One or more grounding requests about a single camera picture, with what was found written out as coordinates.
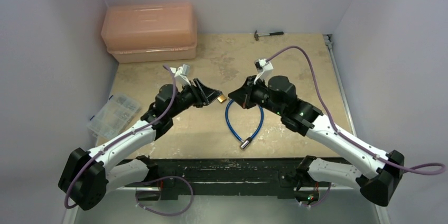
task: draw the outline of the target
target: gray floor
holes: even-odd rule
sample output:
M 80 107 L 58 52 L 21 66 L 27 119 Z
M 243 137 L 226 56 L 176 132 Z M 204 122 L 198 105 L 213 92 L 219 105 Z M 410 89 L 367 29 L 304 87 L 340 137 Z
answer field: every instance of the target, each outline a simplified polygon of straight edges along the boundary
M 151 207 L 175 212 L 188 200 L 188 196 L 180 196 L 178 201 L 153 202 Z M 299 208 L 295 200 L 278 200 L 276 197 L 196 196 L 192 207 L 177 217 L 161 217 L 136 208 L 133 192 L 115 191 L 95 208 L 85 212 L 80 210 L 75 223 L 378 224 L 379 221 L 374 205 L 354 190 L 331 191 L 325 203 L 310 211 Z

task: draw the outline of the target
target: hammer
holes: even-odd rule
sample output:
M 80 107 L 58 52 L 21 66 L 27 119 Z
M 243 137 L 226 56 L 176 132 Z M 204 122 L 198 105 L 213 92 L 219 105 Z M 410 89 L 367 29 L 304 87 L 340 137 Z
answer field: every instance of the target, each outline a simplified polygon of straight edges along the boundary
M 257 34 L 257 32 L 258 32 L 258 30 L 256 30 L 255 33 L 254 33 L 255 41 L 258 41 L 258 38 L 259 38 L 260 36 L 283 35 L 283 34 L 284 34 L 283 31 L 280 31 L 280 32 L 272 32 L 272 33 L 268 33 L 268 34 L 260 34 L 260 35 Z

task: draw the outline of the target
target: table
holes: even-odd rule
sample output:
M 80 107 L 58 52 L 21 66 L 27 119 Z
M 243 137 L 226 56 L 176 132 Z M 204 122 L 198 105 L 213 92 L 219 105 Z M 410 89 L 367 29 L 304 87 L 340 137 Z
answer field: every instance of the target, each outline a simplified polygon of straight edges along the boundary
M 163 64 L 191 66 L 189 79 L 199 78 L 206 86 L 221 90 L 225 95 L 239 88 L 247 76 L 257 73 L 254 61 L 268 58 L 278 50 L 298 45 L 310 56 L 322 98 L 335 122 L 351 131 L 337 79 L 328 50 L 321 34 L 285 34 L 255 41 L 253 34 L 199 34 L 197 57 L 193 60 L 120 64 L 111 94 L 122 92 L 142 104 L 142 110 L 129 124 L 133 125 L 154 101 L 159 88 L 171 83 Z M 310 69 L 303 54 L 291 49 L 272 61 L 271 76 L 287 76 L 296 85 L 299 98 L 322 109 L 316 95 Z M 149 155 L 151 158 L 242 158 L 242 157 L 336 157 L 338 154 L 324 145 L 300 134 L 292 133 L 280 122 L 280 117 L 265 112 L 263 127 L 251 145 L 242 151 L 239 141 L 226 125 L 224 110 L 227 102 L 215 101 L 203 108 L 191 107 L 173 119 L 174 126 L 157 141 L 143 146 L 129 158 Z M 237 104 L 229 111 L 230 121 L 241 138 L 256 129 L 258 108 L 242 109 Z

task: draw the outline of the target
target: beige table surface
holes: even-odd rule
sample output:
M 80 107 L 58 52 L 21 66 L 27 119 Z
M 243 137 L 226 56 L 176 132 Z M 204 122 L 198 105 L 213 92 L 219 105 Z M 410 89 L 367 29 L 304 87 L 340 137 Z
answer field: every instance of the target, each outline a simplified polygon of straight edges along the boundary
M 160 86 L 171 83 L 163 64 L 191 66 L 189 79 L 199 78 L 210 88 L 225 95 L 239 88 L 247 76 L 256 74 L 254 61 L 268 58 L 278 50 L 298 45 L 310 56 L 322 98 L 335 122 L 351 131 L 342 102 L 333 65 L 321 34 L 285 34 L 254 40 L 253 34 L 200 34 L 197 57 L 193 60 L 128 63 L 118 67 L 111 94 L 122 92 L 142 104 L 141 112 L 129 124 L 133 125 L 154 101 Z M 303 54 L 291 49 L 272 61 L 271 76 L 285 75 L 296 85 L 299 98 L 322 109 L 312 82 L 310 69 Z M 338 156 L 335 152 L 300 134 L 292 133 L 280 122 L 280 117 L 265 111 L 261 131 L 251 145 L 242 151 L 239 142 L 226 125 L 224 110 L 227 101 L 215 101 L 203 108 L 191 107 L 173 119 L 174 126 L 157 141 L 143 146 L 130 157 L 150 155 L 151 158 L 232 158 L 232 157 L 318 157 Z M 256 129 L 260 111 L 254 107 L 242 109 L 237 104 L 229 111 L 230 121 L 241 138 Z

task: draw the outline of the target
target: blue cable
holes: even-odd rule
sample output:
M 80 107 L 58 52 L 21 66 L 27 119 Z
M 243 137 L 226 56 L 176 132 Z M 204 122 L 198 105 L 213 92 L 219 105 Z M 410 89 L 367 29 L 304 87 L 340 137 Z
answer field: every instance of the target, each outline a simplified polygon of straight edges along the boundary
M 232 105 L 234 103 L 233 100 L 230 100 L 230 102 L 227 104 L 226 107 L 226 123 L 227 126 L 229 127 L 230 131 L 232 132 L 232 134 L 235 136 L 235 138 L 237 138 L 237 140 L 242 141 L 241 137 L 237 134 L 237 132 L 234 130 L 234 128 L 232 127 L 232 125 L 230 124 L 230 120 L 229 120 L 229 108 L 230 105 Z M 262 128 L 263 125 L 263 121 L 265 118 L 265 114 L 263 112 L 263 108 L 261 108 L 261 106 L 258 106 L 258 108 L 260 108 L 260 113 L 261 113 L 261 119 L 260 119 L 260 123 L 258 124 L 257 129 L 255 130 L 255 132 L 252 134 L 251 138 L 255 138 L 255 136 L 257 136 L 257 134 L 260 132 L 260 129 Z

